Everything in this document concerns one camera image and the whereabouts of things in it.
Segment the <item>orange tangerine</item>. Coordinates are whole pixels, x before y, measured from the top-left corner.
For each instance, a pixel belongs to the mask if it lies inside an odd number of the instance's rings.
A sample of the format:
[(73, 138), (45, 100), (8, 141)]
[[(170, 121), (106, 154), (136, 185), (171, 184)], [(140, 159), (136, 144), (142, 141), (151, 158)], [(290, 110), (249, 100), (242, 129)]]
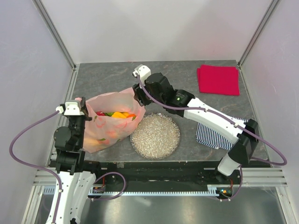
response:
[(131, 118), (131, 117), (136, 117), (136, 115), (135, 114), (130, 114), (130, 115), (127, 116), (127, 118)]

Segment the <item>pink plastic bag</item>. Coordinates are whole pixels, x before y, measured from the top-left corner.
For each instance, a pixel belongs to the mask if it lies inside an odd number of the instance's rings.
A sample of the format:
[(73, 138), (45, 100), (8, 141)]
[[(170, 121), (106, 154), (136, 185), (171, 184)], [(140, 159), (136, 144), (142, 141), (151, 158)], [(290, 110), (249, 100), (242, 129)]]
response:
[[(128, 137), (138, 126), (145, 114), (145, 108), (134, 99), (133, 88), (120, 92), (110, 92), (86, 100), (91, 121), (85, 123), (83, 150), (95, 153), (112, 146)], [(103, 113), (127, 112), (135, 114), (131, 118), (113, 118), (98, 116)]]

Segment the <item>red dragon fruit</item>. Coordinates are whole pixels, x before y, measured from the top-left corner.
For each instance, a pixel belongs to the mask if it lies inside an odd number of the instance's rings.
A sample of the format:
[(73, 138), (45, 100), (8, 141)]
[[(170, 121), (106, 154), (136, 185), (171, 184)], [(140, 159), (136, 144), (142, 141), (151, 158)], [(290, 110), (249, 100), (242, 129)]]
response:
[(103, 112), (101, 112), (101, 111), (96, 112), (96, 114), (97, 114), (98, 116), (105, 116), (105, 115), (106, 115), (105, 113), (103, 113)]

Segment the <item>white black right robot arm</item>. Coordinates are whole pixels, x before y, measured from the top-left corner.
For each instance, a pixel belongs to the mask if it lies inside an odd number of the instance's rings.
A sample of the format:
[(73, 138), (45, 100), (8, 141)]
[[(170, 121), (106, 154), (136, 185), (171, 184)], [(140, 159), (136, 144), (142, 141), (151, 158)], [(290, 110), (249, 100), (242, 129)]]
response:
[(231, 144), (214, 171), (214, 178), (218, 183), (226, 183), (236, 169), (249, 164), (258, 145), (259, 130), (255, 120), (242, 120), (223, 114), (205, 105), (193, 94), (173, 89), (161, 73), (146, 73), (141, 76), (135, 71), (133, 76), (138, 80), (133, 86), (134, 98), (141, 106), (156, 103), (170, 114), (196, 121), (212, 130), (215, 134), (209, 134), (209, 139), (220, 136)]

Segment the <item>yellow bell pepper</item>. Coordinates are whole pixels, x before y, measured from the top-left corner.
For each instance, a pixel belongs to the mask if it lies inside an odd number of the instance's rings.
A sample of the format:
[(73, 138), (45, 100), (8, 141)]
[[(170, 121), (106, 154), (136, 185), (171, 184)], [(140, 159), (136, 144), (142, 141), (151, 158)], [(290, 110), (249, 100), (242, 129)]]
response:
[(114, 112), (111, 117), (125, 119), (127, 116), (129, 116), (129, 113), (127, 112)]

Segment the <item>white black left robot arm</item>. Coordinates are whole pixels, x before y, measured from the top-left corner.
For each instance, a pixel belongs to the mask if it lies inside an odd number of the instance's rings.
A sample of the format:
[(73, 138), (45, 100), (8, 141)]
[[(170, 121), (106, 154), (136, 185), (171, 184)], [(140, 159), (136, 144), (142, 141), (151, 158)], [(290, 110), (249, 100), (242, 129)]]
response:
[(54, 132), (58, 176), (48, 224), (79, 224), (89, 191), (102, 180), (100, 163), (86, 161), (83, 151), (85, 123), (91, 121), (85, 98), (70, 100), (56, 110), (68, 119)]

